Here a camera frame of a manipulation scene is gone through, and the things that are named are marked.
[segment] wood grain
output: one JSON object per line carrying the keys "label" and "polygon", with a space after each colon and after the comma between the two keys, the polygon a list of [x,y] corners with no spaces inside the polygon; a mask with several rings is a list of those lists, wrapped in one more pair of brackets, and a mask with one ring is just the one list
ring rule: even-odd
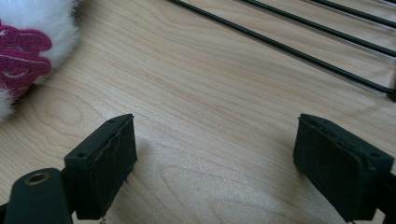
{"label": "wood grain", "polygon": [[[306,1],[262,1],[396,49],[394,30]],[[396,21],[391,5],[335,2]],[[189,3],[380,84],[395,80],[394,59],[238,1]],[[135,115],[138,162],[107,223],[344,223],[292,162],[301,113],[396,156],[394,103],[167,1],[84,1],[78,25],[64,66],[0,124],[0,203],[20,176],[63,168],[64,155],[125,113]]]}

